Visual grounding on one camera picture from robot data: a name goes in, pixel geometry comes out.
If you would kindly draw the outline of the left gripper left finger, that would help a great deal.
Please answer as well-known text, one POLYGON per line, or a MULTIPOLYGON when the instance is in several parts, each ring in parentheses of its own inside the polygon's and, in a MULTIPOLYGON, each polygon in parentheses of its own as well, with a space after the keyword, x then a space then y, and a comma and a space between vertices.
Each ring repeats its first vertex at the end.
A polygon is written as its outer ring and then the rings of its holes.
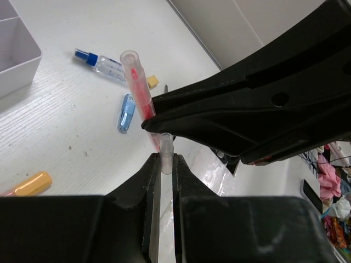
POLYGON ((157 262, 161 161, 153 153, 132 177, 106 195, 105 247, 110 262, 157 262))

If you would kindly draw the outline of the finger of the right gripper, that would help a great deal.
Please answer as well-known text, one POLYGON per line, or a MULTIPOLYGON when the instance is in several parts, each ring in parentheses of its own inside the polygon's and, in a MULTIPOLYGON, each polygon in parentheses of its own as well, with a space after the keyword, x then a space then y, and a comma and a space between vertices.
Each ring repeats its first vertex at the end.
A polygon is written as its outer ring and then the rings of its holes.
POLYGON ((325 1, 280 37, 203 81, 153 99, 156 120, 350 109, 350 3, 325 1))
POLYGON ((331 115, 303 118, 296 112, 230 115, 142 123, 152 133, 171 133, 238 156, 246 164, 280 161, 338 139, 350 137, 350 109, 331 115))

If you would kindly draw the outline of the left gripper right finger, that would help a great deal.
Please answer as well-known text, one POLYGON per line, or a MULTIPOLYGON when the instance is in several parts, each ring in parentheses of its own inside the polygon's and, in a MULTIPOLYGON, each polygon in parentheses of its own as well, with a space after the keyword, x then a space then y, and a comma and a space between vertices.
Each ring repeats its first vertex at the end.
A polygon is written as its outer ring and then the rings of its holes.
POLYGON ((181 155, 173 157, 174 248, 176 262, 216 262, 217 194, 195 176, 181 155))

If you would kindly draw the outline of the small clear pen cap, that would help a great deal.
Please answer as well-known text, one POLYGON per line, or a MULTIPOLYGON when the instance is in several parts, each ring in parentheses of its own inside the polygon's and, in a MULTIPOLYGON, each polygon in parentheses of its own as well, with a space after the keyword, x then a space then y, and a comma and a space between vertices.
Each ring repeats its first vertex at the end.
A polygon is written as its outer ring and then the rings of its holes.
POLYGON ((172 173, 173 165, 173 135, 170 133, 163 133, 160 136, 160 158, 161 158, 161 171, 165 175, 172 173))

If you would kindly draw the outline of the red pen clear cap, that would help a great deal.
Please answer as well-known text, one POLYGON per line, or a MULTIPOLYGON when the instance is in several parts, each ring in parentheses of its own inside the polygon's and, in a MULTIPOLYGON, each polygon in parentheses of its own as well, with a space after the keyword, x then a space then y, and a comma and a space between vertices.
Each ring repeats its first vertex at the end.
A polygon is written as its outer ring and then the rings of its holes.
POLYGON ((126 50, 120 55, 120 62, 141 120, 145 121, 154 117, 156 112, 138 53, 126 50))

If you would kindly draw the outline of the colourful cloth pile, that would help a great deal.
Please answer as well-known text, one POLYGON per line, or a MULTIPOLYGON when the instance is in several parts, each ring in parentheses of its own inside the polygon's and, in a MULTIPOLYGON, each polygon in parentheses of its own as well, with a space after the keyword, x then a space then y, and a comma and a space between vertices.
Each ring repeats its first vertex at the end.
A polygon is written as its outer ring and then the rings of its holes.
POLYGON ((350 262, 350 143, 335 141, 299 157, 318 183, 314 190, 301 180, 301 195, 320 216, 339 262, 350 262))

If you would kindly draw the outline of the blue correction tape dispenser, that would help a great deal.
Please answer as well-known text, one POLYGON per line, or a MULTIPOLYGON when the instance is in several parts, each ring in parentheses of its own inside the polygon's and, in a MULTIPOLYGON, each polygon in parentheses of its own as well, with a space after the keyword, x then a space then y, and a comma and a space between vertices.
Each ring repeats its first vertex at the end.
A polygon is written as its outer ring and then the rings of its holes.
POLYGON ((117 129, 120 133, 126 134, 129 130, 134 112, 136 109, 135 101, 131 94, 126 94, 120 110, 120 117, 117 122, 117 129))

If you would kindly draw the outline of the yellow eraser cube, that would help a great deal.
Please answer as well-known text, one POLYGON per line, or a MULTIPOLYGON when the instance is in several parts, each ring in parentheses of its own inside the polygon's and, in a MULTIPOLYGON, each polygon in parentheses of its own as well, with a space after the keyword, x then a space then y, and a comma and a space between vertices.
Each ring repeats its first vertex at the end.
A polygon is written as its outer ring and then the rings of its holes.
POLYGON ((149 86, 149 89, 153 89, 159 84, 159 80, 157 79, 157 77, 155 75, 147 77, 146 82, 149 86))

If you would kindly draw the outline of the orange yellow highlighter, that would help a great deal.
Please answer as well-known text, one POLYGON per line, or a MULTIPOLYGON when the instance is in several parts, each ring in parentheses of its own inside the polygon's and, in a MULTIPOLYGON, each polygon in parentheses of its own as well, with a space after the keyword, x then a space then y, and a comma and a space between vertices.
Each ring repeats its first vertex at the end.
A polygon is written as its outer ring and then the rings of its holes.
POLYGON ((46 171, 41 171, 27 178, 10 190, 1 193, 1 197, 36 196, 49 189, 52 182, 52 177, 46 171))

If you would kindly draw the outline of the blue cap spray bottle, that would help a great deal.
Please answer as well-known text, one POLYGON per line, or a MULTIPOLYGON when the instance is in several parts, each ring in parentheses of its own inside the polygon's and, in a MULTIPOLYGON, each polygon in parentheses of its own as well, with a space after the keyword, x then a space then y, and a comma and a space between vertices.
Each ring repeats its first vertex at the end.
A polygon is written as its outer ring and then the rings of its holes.
POLYGON ((90 66, 99 75, 127 86, 123 66, 120 62, 103 55, 96 55, 80 49, 75 49, 74 57, 90 66))

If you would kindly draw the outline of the white right organizer container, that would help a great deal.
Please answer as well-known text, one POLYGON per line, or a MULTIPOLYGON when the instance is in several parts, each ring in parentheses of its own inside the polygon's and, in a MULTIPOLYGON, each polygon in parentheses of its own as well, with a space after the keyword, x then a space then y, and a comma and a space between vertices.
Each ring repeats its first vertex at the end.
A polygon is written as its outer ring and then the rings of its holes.
POLYGON ((1 1, 1 97, 32 83, 42 51, 10 1, 1 1))

